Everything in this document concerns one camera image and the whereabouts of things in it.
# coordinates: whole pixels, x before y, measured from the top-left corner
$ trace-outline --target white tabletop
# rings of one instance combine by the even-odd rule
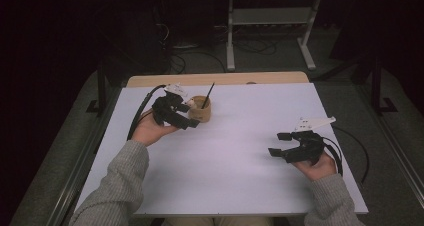
[[[189,97],[205,95],[209,87],[183,86]],[[107,165],[124,145],[134,114],[151,89],[123,89],[77,207],[106,175]],[[158,90],[146,109],[163,95]],[[268,148],[297,147],[297,141],[279,141],[277,133],[292,132],[301,117],[337,118],[326,115],[314,85],[215,85],[210,97],[208,123],[179,130],[148,148],[145,197],[135,214],[293,215],[310,211],[308,180],[283,159],[271,157]],[[315,132],[337,142],[329,125]],[[355,212],[368,212],[346,160],[343,168]]]

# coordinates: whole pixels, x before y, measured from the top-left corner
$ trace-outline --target wooden cup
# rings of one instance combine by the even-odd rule
[[[205,107],[202,109],[203,103],[205,102],[205,96],[194,96],[193,100],[197,107],[190,108],[188,111],[188,117],[190,119],[197,119],[201,123],[209,122],[211,118],[211,99],[209,98],[206,102]]]

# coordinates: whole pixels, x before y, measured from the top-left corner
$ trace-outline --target sleeve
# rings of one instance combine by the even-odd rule
[[[75,211],[69,225],[127,225],[143,201],[142,182],[149,165],[147,148],[127,141],[107,175]]]
[[[364,225],[356,216],[355,205],[340,174],[311,183],[315,208],[305,217],[305,225]]]

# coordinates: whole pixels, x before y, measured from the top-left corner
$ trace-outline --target knit sleeve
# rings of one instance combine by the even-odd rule
[[[143,201],[142,182],[149,164],[147,148],[127,141],[107,169],[99,188],[75,211],[70,225],[126,225]]]
[[[305,225],[363,225],[343,178],[334,174],[311,183],[315,208],[305,217]]]

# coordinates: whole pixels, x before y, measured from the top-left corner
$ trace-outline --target table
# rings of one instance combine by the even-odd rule
[[[252,81],[257,84],[245,85]],[[298,146],[297,142],[278,141],[276,134],[292,131],[300,116],[326,117],[313,84],[301,72],[132,78],[122,90],[77,207],[106,175],[146,93],[155,85],[174,82],[180,82],[191,96],[207,92],[215,82],[212,118],[196,129],[167,135],[148,148],[145,198],[136,216],[281,216],[311,210],[308,180],[267,150]],[[329,125],[315,132],[337,142]],[[343,168],[355,211],[366,213],[346,160]]]

